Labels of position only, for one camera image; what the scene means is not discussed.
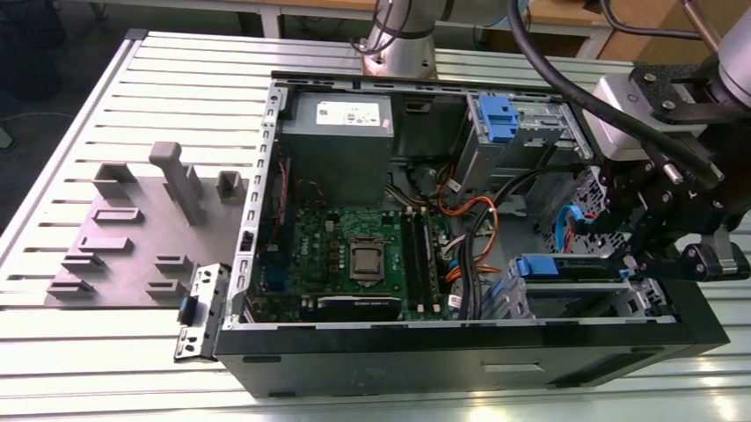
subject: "black hose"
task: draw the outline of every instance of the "black hose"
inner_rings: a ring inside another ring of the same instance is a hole
[[[591,95],[552,67],[551,62],[540,54],[529,39],[529,34],[524,30],[517,2],[508,2],[508,21],[516,45],[524,53],[531,66],[563,97],[592,113],[595,117],[637,139],[649,159],[657,165],[664,162],[664,158],[655,154],[655,150],[664,154],[681,170],[692,174],[701,187],[707,189],[715,187],[719,183],[719,176],[715,174],[708,160],[697,156],[691,149],[641,123],[640,120],[628,116]]]
[[[701,36],[693,31],[683,31],[679,29],[657,29],[657,28],[636,28],[623,24],[615,16],[612,7],[609,6],[609,0],[600,0],[601,14],[608,20],[609,26],[623,33],[629,33],[631,35],[643,35],[645,37],[665,37],[677,38],[681,40],[701,41]]]

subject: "metal pipe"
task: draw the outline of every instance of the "metal pipe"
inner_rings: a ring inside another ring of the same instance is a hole
[[[712,50],[712,53],[719,51],[719,42],[721,41],[719,33],[716,33],[715,27],[708,23],[707,15],[701,11],[695,0],[681,0],[683,1],[683,12],[691,25],[696,28],[696,32],[701,36],[701,40],[707,44],[707,47]]]

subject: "ram slot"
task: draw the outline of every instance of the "ram slot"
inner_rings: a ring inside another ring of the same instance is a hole
[[[417,255],[417,271],[420,273],[420,286],[422,288],[422,304],[429,310],[433,309],[433,261],[431,234],[426,218],[421,214],[414,215],[414,237],[416,237],[416,255]]]
[[[418,250],[414,239],[414,220],[412,214],[401,214],[401,255],[404,258],[404,276],[406,278],[406,306],[410,310],[422,304],[422,289],[417,269]]]

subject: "table leg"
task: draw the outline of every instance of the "table leg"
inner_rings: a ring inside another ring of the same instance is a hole
[[[264,38],[281,38],[281,12],[277,6],[258,5]]]
[[[96,21],[105,21],[109,17],[109,14],[106,13],[106,4],[89,3],[89,7],[92,8],[93,18]]]
[[[596,59],[600,57],[601,49],[605,47],[611,35],[612,28],[609,26],[593,26],[591,28],[589,37],[581,44],[576,58]]]

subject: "motherboard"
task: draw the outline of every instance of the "motherboard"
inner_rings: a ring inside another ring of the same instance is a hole
[[[447,226],[425,209],[298,209],[288,246],[260,256],[254,322],[447,319]]]

